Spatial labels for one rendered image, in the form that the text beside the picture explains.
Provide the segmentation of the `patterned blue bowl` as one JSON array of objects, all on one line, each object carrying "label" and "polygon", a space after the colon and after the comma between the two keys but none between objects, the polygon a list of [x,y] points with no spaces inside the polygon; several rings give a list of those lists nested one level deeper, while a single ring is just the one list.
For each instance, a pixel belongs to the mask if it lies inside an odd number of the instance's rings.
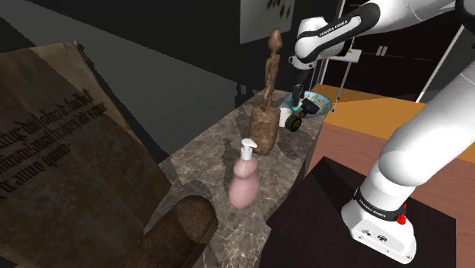
[{"label": "patterned blue bowl", "polygon": [[291,110],[301,118],[312,118],[327,113],[333,104],[331,100],[313,91],[304,92],[304,97],[299,99],[298,106],[294,106],[292,102],[292,95],[284,99],[284,105],[287,105]]}]

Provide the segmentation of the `white cup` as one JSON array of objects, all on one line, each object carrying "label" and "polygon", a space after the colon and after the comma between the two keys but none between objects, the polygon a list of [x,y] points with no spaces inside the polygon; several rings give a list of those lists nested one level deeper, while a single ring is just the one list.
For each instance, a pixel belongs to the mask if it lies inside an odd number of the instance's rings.
[{"label": "white cup", "polygon": [[280,107],[279,127],[284,128],[286,120],[292,115],[292,109]]}]

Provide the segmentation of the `brown carved figure statue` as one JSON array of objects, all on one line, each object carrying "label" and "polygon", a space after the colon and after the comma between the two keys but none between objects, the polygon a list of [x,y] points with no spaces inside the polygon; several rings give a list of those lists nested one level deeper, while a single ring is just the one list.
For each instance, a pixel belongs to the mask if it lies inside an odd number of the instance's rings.
[{"label": "brown carved figure statue", "polygon": [[272,105],[281,60],[279,50],[282,48],[282,37],[279,28],[270,34],[268,47],[270,55],[265,65],[263,100],[252,109],[250,118],[250,138],[257,144],[254,152],[262,156],[267,156],[272,151],[279,128],[280,109]]}]

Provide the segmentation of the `pink soap dispenser bottle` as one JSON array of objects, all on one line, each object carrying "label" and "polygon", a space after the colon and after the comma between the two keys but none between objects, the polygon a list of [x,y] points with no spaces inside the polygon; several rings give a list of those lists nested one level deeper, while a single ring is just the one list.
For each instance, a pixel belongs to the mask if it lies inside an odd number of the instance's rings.
[{"label": "pink soap dispenser bottle", "polygon": [[253,156],[257,144],[252,139],[243,139],[241,144],[241,155],[234,163],[234,176],[228,190],[229,202],[238,209],[248,207],[260,190],[257,159]]}]

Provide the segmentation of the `dark robot stand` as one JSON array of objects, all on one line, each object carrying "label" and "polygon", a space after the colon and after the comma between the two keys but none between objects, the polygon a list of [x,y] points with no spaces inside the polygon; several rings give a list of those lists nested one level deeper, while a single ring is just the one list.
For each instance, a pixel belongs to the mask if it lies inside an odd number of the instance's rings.
[{"label": "dark robot stand", "polygon": [[365,175],[323,157],[267,220],[259,268],[456,268],[456,220],[406,201],[417,249],[398,263],[355,241],[340,215]]}]

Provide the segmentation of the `brown wooden cylinder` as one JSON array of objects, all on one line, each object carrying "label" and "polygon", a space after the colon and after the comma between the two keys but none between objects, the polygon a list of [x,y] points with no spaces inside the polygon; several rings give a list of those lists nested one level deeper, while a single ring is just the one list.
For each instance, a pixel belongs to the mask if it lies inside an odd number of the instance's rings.
[{"label": "brown wooden cylinder", "polygon": [[218,228],[213,205],[191,195],[177,202],[117,268],[192,268]]}]

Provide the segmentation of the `old brown printed page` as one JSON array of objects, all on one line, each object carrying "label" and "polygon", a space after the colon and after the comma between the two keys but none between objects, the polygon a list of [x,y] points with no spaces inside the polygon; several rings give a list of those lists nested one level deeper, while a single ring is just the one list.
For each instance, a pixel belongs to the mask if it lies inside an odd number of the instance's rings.
[{"label": "old brown printed page", "polygon": [[76,46],[0,54],[0,257],[117,268],[169,188]]}]

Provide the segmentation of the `wall picture with leaves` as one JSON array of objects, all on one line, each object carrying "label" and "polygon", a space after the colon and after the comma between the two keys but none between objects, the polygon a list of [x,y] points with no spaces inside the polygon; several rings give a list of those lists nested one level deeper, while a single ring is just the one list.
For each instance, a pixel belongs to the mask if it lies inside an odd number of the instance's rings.
[{"label": "wall picture with leaves", "polygon": [[268,37],[276,28],[289,31],[294,5],[295,0],[241,0],[240,44]]}]

